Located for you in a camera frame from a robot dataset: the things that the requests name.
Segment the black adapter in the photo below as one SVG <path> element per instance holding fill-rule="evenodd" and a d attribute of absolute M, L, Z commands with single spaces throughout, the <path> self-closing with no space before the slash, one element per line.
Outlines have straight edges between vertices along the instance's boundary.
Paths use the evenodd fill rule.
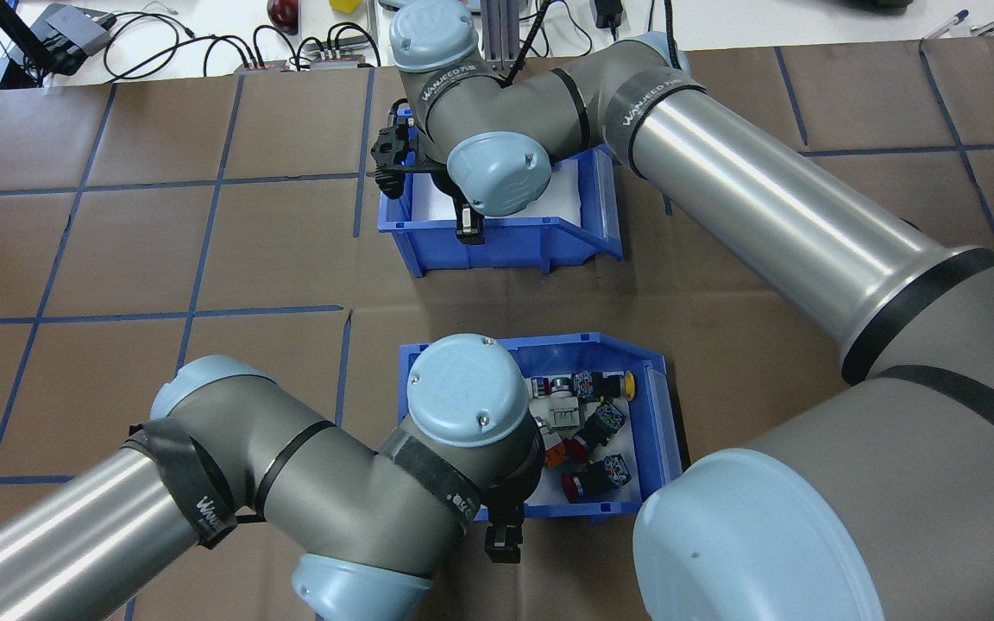
<path fill-rule="evenodd" d="M 601 30 L 618 28 L 623 22 L 624 4 L 620 0 L 593 0 L 588 5 L 593 9 L 593 22 Z"/>

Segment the light blue joint cap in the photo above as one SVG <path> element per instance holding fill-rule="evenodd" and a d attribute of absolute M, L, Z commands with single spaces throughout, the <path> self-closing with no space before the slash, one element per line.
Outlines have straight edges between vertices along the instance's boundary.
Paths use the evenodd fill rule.
<path fill-rule="evenodd" d="M 393 60 L 406 73 L 425 73 L 466 58 L 478 48 L 474 17 L 455 0 L 417 0 L 390 22 Z"/>
<path fill-rule="evenodd" d="M 293 592 L 324 621 L 401 621 L 431 580 L 323 555 L 301 555 Z"/>
<path fill-rule="evenodd" d="M 748 448 L 703 457 L 654 492 L 632 547 L 653 618 L 884 621 L 839 515 L 794 469 Z"/>
<path fill-rule="evenodd" d="M 551 181 L 547 149 L 524 134 L 487 131 L 459 142 L 447 173 L 483 216 L 511 216 L 538 199 Z"/>
<path fill-rule="evenodd" d="M 620 40 L 639 41 L 639 43 L 644 44 L 644 46 L 652 47 L 655 52 L 662 55 L 663 60 L 666 60 L 667 66 L 670 65 L 670 40 L 666 39 L 665 32 L 652 30 L 651 32 L 644 32 L 643 34 L 636 36 L 628 36 L 627 39 Z M 693 67 L 689 66 L 689 58 L 685 55 L 685 52 L 680 50 L 677 51 L 677 62 L 682 63 L 682 71 L 689 75 L 693 75 Z"/>
<path fill-rule="evenodd" d="M 504 439 L 528 412 L 528 386 L 513 355 L 477 334 L 432 343 L 413 362 L 406 396 L 421 431 L 466 449 Z"/>
<path fill-rule="evenodd" d="M 218 379 L 236 376 L 256 376 L 275 381 L 268 374 L 260 373 L 245 363 L 228 356 L 198 358 L 194 362 L 183 365 L 174 379 L 159 389 L 159 392 L 155 394 L 149 419 L 155 420 L 168 416 L 183 398 L 189 397 L 191 392 L 195 392 L 201 386 L 213 384 Z"/>

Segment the blue plastic bin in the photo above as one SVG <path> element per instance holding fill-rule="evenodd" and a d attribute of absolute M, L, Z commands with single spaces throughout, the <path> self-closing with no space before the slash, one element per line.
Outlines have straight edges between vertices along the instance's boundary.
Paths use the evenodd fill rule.
<path fill-rule="evenodd" d="M 391 200 L 383 194 L 378 230 L 393 235 L 401 258 L 418 279 L 429 270 L 471 267 L 538 265 L 549 274 L 556 265 L 581 265 L 602 252 L 623 260 L 612 159 L 600 149 L 573 158 L 577 160 L 581 227 L 561 217 L 487 217 L 485 243 L 462 244 L 455 239 L 454 220 L 412 220 L 413 174 L 407 174 L 401 198 Z"/>
<path fill-rule="evenodd" d="M 631 371 L 635 374 L 636 396 L 628 404 L 635 469 L 638 472 L 638 502 L 599 502 L 569 504 L 528 504 L 528 518 L 574 518 L 575 516 L 605 516 L 635 514 L 651 494 L 682 475 L 682 457 L 674 429 L 674 414 L 670 408 L 670 387 L 666 381 L 666 360 L 661 354 L 599 333 L 577 333 L 560 336 L 500 339 L 513 354 L 525 377 L 556 376 L 575 370 L 592 369 Z M 427 348 L 427 343 L 404 345 L 399 351 L 398 420 L 409 413 L 406 384 L 413 362 Z M 544 469 L 544 476 L 557 476 Z M 625 488 L 636 485 L 635 480 Z M 488 519 L 486 511 L 478 512 L 478 522 Z"/>

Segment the brown table surface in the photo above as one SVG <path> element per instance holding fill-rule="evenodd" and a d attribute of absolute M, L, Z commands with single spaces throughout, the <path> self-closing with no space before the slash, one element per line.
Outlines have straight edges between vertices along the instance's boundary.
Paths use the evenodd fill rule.
<path fill-rule="evenodd" d="M 994 248 L 994 38 L 690 58 L 723 103 L 936 240 Z M 202 354 L 375 447 L 398 346 L 458 331 L 595 330 L 666 354 L 693 460 L 845 388 L 832 342 L 625 169 L 623 262 L 410 278 L 365 154 L 399 96 L 392 68 L 0 91 L 0 523 L 113 452 Z M 631 528 L 530 520 L 524 562 L 494 566 L 474 527 L 418 618 L 645 618 Z M 308 618 L 298 554 L 241 527 L 131 617 Z"/>

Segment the white table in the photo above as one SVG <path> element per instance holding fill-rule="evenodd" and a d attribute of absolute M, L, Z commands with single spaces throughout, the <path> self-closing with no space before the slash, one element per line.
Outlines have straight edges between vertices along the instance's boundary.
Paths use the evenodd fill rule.
<path fill-rule="evenodd" d="M 147 0 L 72 0 L 78 7 L 102 11 L 139 10 Z M 587 30 L 593 46 L 600 48 L 611 42 L 607 31 L 593 28 L 588 0 L 569 0 L 573 17 Z M 43 11 L 47 1 L 22 0 L 22 19 L 32 22 Z M 240 35 L 251 39 L 255 25 L 267 23 L 263 0 L 166 0 L 176 9 L 178 19 L 188 24 L 198 35 Z M 647 23 L 650 0 L 627 0 L 624 23 L 619 36 L 639 35 Z M 153 5 L 149 10 L 156 11 Z M 915 0 L 902 15 L 870 12 L 855 8 L 851 0 L 675 0 L 675 28 L 679 47 L 702 50 L 718 47 L 797 46 L 809 43 L 846 43 L 860 41 L 892 41 L 918 39 L 936 25 L 961 9 L 969 9 L 971 23 L 994 20 L 994 0 Z M 662 0 L 654 3 L 655 28 L 664 27 Z M 387 43 L 391 12 L 378 10 L 379 43 L 384 62 L 392 62 Z M 366 27 L 366 11 L 352 15 L 332 11 L 327 0 L 303 0 L 301 4 L 301 34 L 324 38 L 332 23 L 351 20 Z M 529 22 L 521 25 L 527 35 Z M 587 48 L 584 36 L 569 25 L 564 7 L 556 4 L 548 12 L 545 27 L 552 45 L 552 55 L 577 55 Z M 288 55 L 285 44 L 271 32 L 261 33 L 261 50 L 266 59 L 281 59 Z M 115 42 L 110 50 L 110 65 L 115 71 L 127 70 L 154 52 L 173 43 L 169 28 L 158 23 L 138 22 Z M 190 78 L 201 75 L 202 55 L 209 43 L 183 47 L 170 66 L 153 76 L 159 78 Z M 537 40 L 536 48 L 542 47 Z M 231 72 L 238 64 L 236 52 L 228 46 L 214 48 L 210 58 L 212 75 Z M 53 85 L 93 84 L 108 79 L 102 62 L 87 60 L 74 76 L 54 76 Z"/>

